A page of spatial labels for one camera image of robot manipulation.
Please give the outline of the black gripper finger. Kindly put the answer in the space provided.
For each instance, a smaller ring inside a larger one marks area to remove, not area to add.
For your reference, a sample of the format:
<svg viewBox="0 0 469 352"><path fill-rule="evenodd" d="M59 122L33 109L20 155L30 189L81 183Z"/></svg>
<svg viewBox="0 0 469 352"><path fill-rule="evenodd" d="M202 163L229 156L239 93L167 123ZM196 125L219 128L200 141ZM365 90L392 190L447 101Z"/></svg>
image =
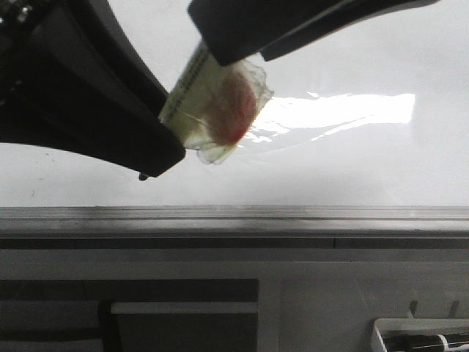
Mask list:
<svg viewBox="0 0 469 352"><path fill-rule="evenodd" d="M218 64L271 61L355 23L429 6L409 0L196 0L188 14Z"/></svg>
<svg viewBox="0 0 469 352"><path fill-rule="evenodd" d="M185 157L168 97L107 1L1 3L1 141L157 177Z"/></svg>

